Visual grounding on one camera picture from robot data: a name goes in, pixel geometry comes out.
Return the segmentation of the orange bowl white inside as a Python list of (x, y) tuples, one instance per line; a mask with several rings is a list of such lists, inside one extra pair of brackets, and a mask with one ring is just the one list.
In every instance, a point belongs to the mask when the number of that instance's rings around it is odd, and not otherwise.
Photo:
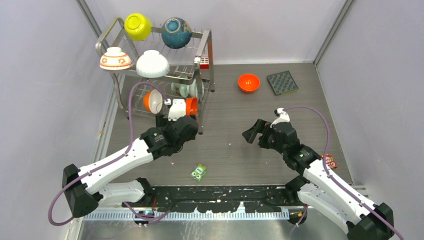
[(149, 91), (143, 97), (144, 107), (152, 114), (158, 114), (162, 110), (163, 104), (164, 104), (163, 96), (156, 89)]

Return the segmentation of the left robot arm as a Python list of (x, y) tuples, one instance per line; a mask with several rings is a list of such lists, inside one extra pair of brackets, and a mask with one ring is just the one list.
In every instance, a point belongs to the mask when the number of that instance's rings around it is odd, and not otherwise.
[(73, 218), (93, 212), (99, 206), (123, 202), (148, 207), (154, 192), (146, 178), (131, 182), (111, 181), (126, 172), (163, 156), (178, 153), (185, 142), (194, 140), (199, 131), (196, 117), (185, 115), (175, 121), (160, 120), (130, 145), (95, 163), (63, 169), (62, 187)]

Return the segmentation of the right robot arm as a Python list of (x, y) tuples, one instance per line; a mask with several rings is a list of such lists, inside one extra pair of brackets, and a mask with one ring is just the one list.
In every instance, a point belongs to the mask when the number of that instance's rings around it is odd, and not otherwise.
[(287, 166), (299, 176), (286, 184), (285, 198), (291, 205), (309, 205), (334, 222), (349, 240), (389, 240), (395, 232), (393, 210), (377, 205), (353, 189), (328, 166), (321, 156), (302, 144), (290, 122), (272, 124), (258, 119), (242, 136), (282, 155)]

